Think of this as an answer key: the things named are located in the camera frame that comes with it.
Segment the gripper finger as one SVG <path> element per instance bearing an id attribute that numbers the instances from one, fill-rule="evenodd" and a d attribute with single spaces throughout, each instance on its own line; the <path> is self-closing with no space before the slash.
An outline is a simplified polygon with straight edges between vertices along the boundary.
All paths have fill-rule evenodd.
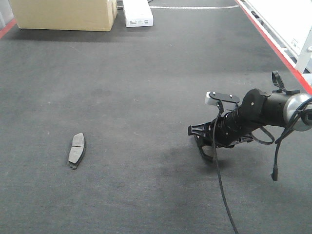
<path id="1" fill-rule="evenodd" d="M 210 154 L 207 154 L 205 153 L 205 150 L 204 148 L 208 148 L 208 151 L 211 152 L 211 149 L 212 149 L 212 144 L 210 141 L 206 140 L 204 137 L 201 137 L 201 136 L 194 136 L 194 139 L 195 139 L 195 142 L 196 142 L 196 145 L 199 149 L 199 152 L 202 156 L 202 158 L 204 160 L 206 160 L 207 162 L 213 162 L 213 159 L 214 159 L 214 156 L 213 155 L 210 155 Z"/>
<path id="2" fill-rule="evenodd" d="M 189 136 L 208 137 L 212 134 L 212 128 L 212 122 L 206 122 L 188 126 L 187 132 Z"/>

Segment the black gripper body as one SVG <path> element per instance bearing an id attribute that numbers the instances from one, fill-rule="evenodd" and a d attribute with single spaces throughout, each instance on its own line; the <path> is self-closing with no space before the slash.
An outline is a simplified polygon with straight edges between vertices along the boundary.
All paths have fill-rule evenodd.
<path id="1" fill-rule="evenodd" d="M 211 122 L 209 130 L 215 133 L 214 140 L 218 147 L 231 147 L 235 142 L 258 128 L 258 123 L 241 116 L 240 108 L 227 113 Z"/>

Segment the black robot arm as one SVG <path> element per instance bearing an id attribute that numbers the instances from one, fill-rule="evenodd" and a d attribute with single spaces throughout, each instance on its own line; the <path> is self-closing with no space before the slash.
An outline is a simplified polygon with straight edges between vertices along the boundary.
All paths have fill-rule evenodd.
<path id="1" fill-rule="evenodd" d="M 236 144 L 256 140 L 252 132 L 266 125 L 307 131 L 312 127 L 312 105 L 303 104 L 311 95 L 293 91 L 265 93 L 250 90 L 243 100 L 235 95 L 207 92 L 205 103 L 219 108 L 222 116 L 200 125 L 190 125 L 198 148 L 216 145 L 232 148 Z"/>

